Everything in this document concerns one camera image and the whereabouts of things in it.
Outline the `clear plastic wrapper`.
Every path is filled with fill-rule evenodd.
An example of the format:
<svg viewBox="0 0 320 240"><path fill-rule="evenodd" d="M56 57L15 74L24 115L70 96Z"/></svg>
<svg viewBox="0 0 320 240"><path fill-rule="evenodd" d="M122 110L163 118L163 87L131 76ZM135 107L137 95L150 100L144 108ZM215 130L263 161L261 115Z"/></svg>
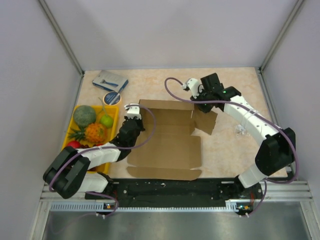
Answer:
<svg viewBox="0 0 320 240"><path fill-rule="evenodd" d="M239 136L243 136L247 134L247 130L240 124L235 126L235 133Z"/></svg>

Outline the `brown cardboard box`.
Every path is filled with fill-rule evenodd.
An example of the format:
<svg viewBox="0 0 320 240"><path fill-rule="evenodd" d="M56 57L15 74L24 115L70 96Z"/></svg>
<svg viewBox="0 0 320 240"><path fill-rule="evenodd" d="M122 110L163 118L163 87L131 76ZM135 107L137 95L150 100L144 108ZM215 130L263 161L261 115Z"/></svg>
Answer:
<svg viewBox="0 0 320 240"><path fill-rule="evenodd" d="M143 131L127 157L127 172L134 178L192 181L202 171L201 137L198 129L211 135L217 113L203 113L192 103L140 99Z"/></svg>

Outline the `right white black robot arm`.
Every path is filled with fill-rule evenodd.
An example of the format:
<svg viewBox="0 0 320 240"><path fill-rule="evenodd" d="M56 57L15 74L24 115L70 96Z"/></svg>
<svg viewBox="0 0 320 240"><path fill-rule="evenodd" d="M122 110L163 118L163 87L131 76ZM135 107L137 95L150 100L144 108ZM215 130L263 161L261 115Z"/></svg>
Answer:
<svg viewBox="0 0 320 240"><path fill-rule="evenodd" d="M295 132L265 122L241 92L233 86L224 87L216 73L201 79L190 78L184 89L191 91L190 100L197 102L201 112L208 113L213 107L221 109L238 121L259 145L254 164L235 178L233 192L237 197L245 198L252 186L294 162Z"/></svg>

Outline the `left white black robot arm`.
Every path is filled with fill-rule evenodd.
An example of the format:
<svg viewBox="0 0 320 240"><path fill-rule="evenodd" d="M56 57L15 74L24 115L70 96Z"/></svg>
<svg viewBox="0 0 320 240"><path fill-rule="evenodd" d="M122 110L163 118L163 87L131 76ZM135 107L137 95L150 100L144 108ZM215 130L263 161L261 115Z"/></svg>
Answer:
<svg viewBox="0 0 320 240"><path fill-rule="evenodd" d="M138 136L145 130L142 116L138 113L124 119L116 137L106 144L87 149L66 146L43 174L50 189L64 199L85 192L109 198L114 191L111 179L102 172L88 173L88 170L121 161L135 147Z"/></svg>

